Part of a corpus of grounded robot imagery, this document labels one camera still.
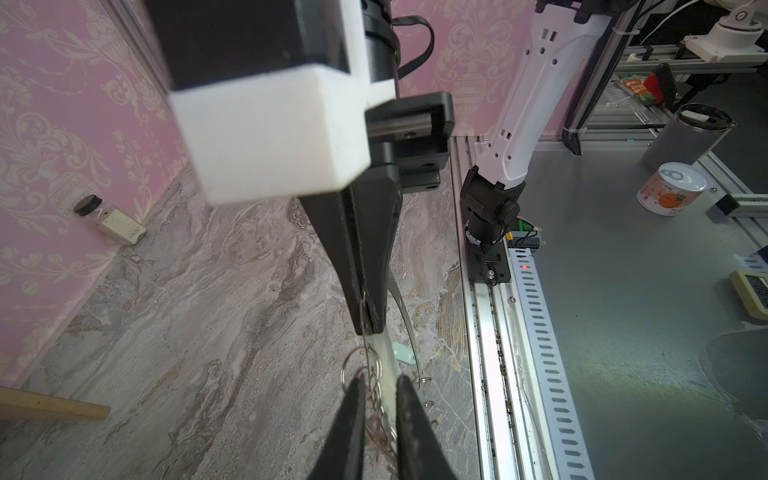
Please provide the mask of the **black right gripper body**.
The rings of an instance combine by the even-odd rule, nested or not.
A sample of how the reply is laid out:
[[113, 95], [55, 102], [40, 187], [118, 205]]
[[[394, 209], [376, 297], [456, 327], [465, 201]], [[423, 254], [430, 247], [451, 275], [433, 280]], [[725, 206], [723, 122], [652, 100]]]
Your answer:
[[404, 193], [439, 187], [455, 126], [449, 93], [391, 100], [368, 110], [365, 120], [372, 166], [395, 166]]

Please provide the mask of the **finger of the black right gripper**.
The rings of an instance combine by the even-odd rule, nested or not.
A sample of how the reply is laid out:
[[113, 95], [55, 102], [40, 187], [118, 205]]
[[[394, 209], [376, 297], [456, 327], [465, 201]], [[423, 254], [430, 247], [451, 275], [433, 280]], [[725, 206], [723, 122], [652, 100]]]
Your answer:
[[386, 326], [387, 279], [402, 207], [398, 167], [371, 167], [351, 187], [360, 267], [361, 324], [364, 333]]
[[350, 190], [299, 198], [340, 281], [357, 335], [365, 333], [363, 271]]

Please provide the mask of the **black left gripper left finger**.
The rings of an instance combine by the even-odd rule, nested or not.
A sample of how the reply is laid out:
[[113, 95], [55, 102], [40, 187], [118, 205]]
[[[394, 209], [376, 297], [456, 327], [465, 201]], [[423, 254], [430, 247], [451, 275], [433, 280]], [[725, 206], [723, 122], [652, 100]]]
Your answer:
[[366, 381], [348, 386], [308, 479], [361, 479], [363, 475]]

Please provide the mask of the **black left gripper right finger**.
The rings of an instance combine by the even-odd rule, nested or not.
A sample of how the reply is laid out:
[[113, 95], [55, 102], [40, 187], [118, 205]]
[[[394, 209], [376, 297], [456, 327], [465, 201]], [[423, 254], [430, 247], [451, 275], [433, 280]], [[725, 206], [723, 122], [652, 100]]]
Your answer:
[[412, 381], [400, 375], [396, 388], [398, 477], [456, 479]]

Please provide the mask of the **mint green key tag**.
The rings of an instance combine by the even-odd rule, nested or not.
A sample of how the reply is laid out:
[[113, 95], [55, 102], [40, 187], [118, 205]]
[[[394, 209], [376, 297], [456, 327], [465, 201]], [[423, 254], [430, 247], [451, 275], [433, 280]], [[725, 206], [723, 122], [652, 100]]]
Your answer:
[[417, 363], [416, 355], [414, 353], [414, 350], [410, 346], [399, 343], [399, 342], [393, 342], [392, 349], [393, 349], [394, 356], [398, 362], [401, 362], [410, 366], [416, 365]]

